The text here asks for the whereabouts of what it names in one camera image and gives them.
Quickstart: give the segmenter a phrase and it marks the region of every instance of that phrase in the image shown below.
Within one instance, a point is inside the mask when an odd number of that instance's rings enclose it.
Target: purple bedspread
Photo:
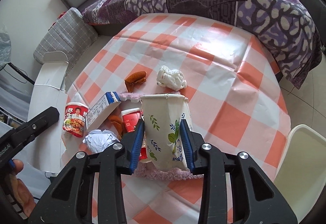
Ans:
[[[98,0],[83,16],[103,25],[130,23],[146,13],[198,15],[242,28],[265,44],[297,88],[322,59],[319,33],[299,0]]]

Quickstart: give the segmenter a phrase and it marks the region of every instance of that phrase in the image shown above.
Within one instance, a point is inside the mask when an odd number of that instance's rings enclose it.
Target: table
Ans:
[[[169,92],[156,84],[162,65],[185,75],[188,87],[181,94],[189,98],[193,130],[223,152],[248,152],[274,180],[290,117],[273,72],[276,62],[255,36],[239,28],[193,15],[142,15],[86,66],[68,101],[92,107],[107,91],[125,91],[124,79],[136,71],[146,71],[147,82],[135,92]],[[64,141],[63,162],[79,150],[89,152],[80,139]],[[197,223],[202,179],[164,182],[123,175],[122,182],[129,224]],[[94,190],[96,223],[96,183]]]

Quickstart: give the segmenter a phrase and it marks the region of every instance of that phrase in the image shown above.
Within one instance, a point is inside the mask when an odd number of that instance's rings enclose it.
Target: human hand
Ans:
[[[21,160],[17,159],[13,160],[13,162],[15,164],[15,174],[20,173],[24,168],[24,163]],[[30,193],[26,185],[20,179],[13,179],[11,181],[11,185],[16,200],[22,205],[25,215],[29,217],[34,207],[36,206],[33,195]]]

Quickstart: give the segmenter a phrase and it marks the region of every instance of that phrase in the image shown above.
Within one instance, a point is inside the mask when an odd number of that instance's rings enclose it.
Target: finger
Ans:
[[[23,211],[27,217],[30,216],[36,203],[34,198],[22,180],[18,179],[18,195],[23,200]]]
[[[14,159],[12,161],[15,164],[15,169],[14,169],[15,174],[20,173],[24,169],[24,163],[18,159]]]

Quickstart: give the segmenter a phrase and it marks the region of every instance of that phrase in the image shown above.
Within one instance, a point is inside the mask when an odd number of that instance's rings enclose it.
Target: wall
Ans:
[[[12,63],[25,70],[32,80],[36,79],[41,68],[33,58],[33,52],[53,22],[66,10],[60,0],[0,1],[0,22],[7,26],[11,38]],[[5,70],[25,81],[9,66]],[[32,92],[33,86],[30,83],[22,84],[3,70],[0,71],[0,78],[1,76],[21,91]]]

